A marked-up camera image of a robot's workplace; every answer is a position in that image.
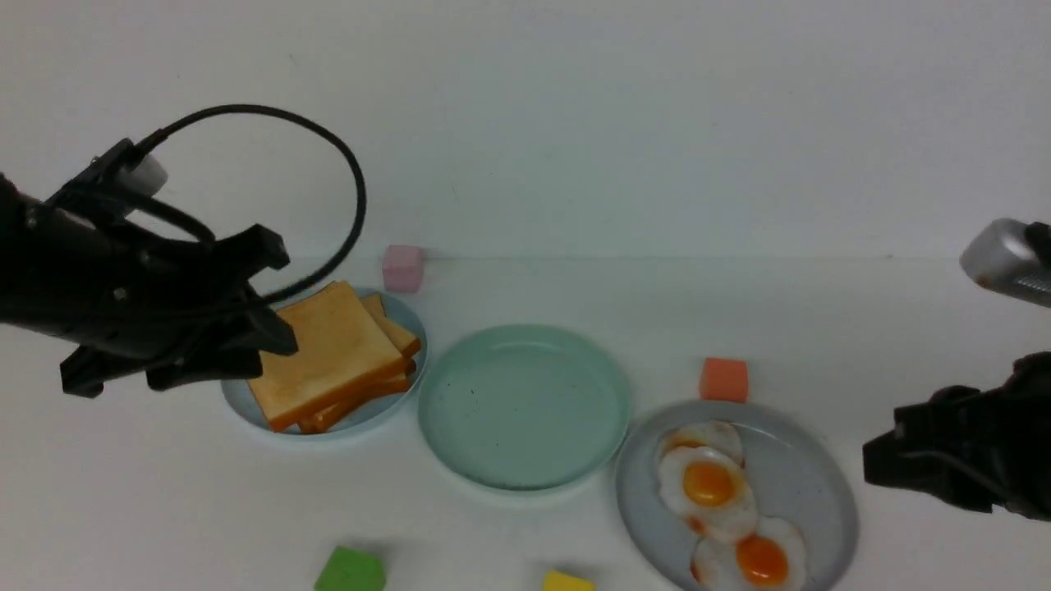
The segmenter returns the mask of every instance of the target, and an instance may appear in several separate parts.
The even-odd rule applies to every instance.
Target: tabletop
[[[378,266],[350,261],[336,277],[374,286]],[[586,335],[628,375],[636,420],[696,396],[705,356],[747,360],[751,401],[817,434],[857,497],[840,589],[1051,579],[1048,524],[863,481],[861,446],[895,406],[1000,385],[1051,344],[1051,312],[974,287],[954,261],[437,260],[406,301],[435,356],[506,323]],[[337,544],[383,557],[393,591],[536,591],[552,568],[601,591],[672,589],[628,541],[609,469],[554,496],[496,495],[434,460],[414,401],[350,441],[286,442],[240,423],[215,383],[156,393],[139,375],[94,401],[64,395],[71,349],[0,327],[5,589],[306,590]]]

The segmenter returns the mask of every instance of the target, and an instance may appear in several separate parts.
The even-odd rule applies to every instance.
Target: bread slice
[[[412,380],[409,380],[408,375],[411,375],[413,371],[416,371],[416,364],[409,360],[409,367],[401,375],[366,386],[357,392],[352,392],[346,400],[337,402],[321,412],[315,412],[308,419],[301,420],[297,423],[300,430],[304,433],[324,433],[367,403],[391,394],[408,392],[409,388],[412,387]]]
[[[263,375],[248,381],[274,431],[406,370],[401,351],[345,282],[330,283],[277,315],[292,327],[300,351],[260,352]]]
[[[372,319],[376,321],[376,324],[384,329],[387,338],[391,340],[394,346],[401,350],[401,354],[408,359],[410,366],[406,369],[405,373],[395,375],[386,382],[369,386],[365,391],[352,392],[351,395],[348,395],[347,400],[338,402],[315,413],[313,416],[298,421],[300,430],[304,433],[324,433],[342,421],[344,416],[354,412],[366,403],[385,395],[406,392],[412,387],[412,381],[409,380],[409,376],[416,370],[416,364],[410,358],[419,352],[421,346],[419,338],[387,318],[387,310],[384,307],[384,301],[379,293],[370,293],[362,298],[362,304],[372,314]]]
[[[370,293],[362,298],[362,304],[365,305],[365,309],[369,310],[373,320],[383,329],[384,334],[387,334],[387,338],[391,340],[391,343],[394,343],[403,355],[411,358],[419,352],[421,347],[419,338],[387,318],[387,310],[384,308],[384,301],[379,293]]]

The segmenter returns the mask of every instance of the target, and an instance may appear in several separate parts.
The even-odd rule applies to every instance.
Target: white backdrop
[[[357,150],[362,254],[954,257],[1051,218],[1047,0],[7,0],[0,170],[250,101]],[[331,250],[349,171],[281,122],[159,156],[162,198]]]

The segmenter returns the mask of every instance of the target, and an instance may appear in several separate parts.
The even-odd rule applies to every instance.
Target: gray plate
[[[364,298],[376,290],[354,288],[354,291]],[[390,293],[380,292],[379,295],[383,298],[387,318],[419,337],[419,352],[412,358],[416,362],[416,372],[410,375],[413,384],[408,392],[376,399],[345,416],[343,421],[333,425],[328,432],[317,434],[304,434],[295,425],[292,425],[281,433],[271,431],[270,427],[267,426],[266,419],[263,416],[263,411],[260,410],[259,404],[255,403],[255,396],[252,395],[251,389],[248,388],[248,383],[244,380],[223,380],[221,388],[223,389],[223,396],[226,399],[226,404],[230,406],[240,419],[243,419],[248,424],[259,427],[274,436],[294,439],[295,441],[324,442],[341,440],[358,434],[383,423],[384,419],[393,414],[409,399],[409,395],[416,389],[419,383],[419,376],[424,373],[424,369],[427,366],[427,332],[424,330],[424,323],[419,321],[419,317],[416,315],[416,312],[412,311],[412,308]]]
[[[689,574],[698,536],[657,496],[656,456],[668,431],[703,421],[733,423],[744,445],[759,513],[790,519],[807,547],[806,591],[826,591],[843,576],[858,545],[858,508],[836,461],[779,412],[750,404],[692,401],[666,408],[635,429],[617,460],[615,490],[627,534],[664,577],[703,589]]]

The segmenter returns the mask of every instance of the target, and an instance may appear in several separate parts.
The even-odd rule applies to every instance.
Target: light blue plate
[[[374,293],[376,290],[355,288],[355,291],[359,297],[364,298],[370,293]],[[413,384],[408,392],[376,399],[345,416],[343,421],[333,425],[328,432],[317,434],[304,434],[295,425],[292,425],[281,433],[271,431],[270,427],[267,426],[266,417],[263,416],[263,411],[260,410],[259,404],[255,403],[255,396],[252,395],[251,389],[248,388],[248,383],[244,380],[223,380],[221,387],[226,403],[230,405],[230,408],[233,409],[233,412],[238,416],[244,419],[250,425],[259,427],[274,436],[297,441],[324,442],[346,439],[380,424],[385,419],[392,415],[418,386],[419,376],[423,375],[424,368],[427,366],[427,332],[424,330],[424,324],[419,321],[419,317],[416,315],[416,312],[412,311],[412,308],[390,293],[380,292],[379,295],[383,298],[387,318],[419,337],[419,352],[412,358],[416,362],[416,372],[409,376],[413,381]]]
[[[614,489],[639,552],[679,589],[703,591],[689,571],[698,536],[661,503],[656,458],[667,433],[713,420],[733,424],[741,436],[759,513],[786,518],[803,533],[804,591],[832,589],[858,547],[858,507],[850,485],[820,441],[784,414],[755,404],[683,402],[632,430],[617,460]]]
[[[459,342],[420,387],[424,439],[486,487],[558,488],[609,461],[632,414],[627,380],[590,341],[549,326],[500,326]]]

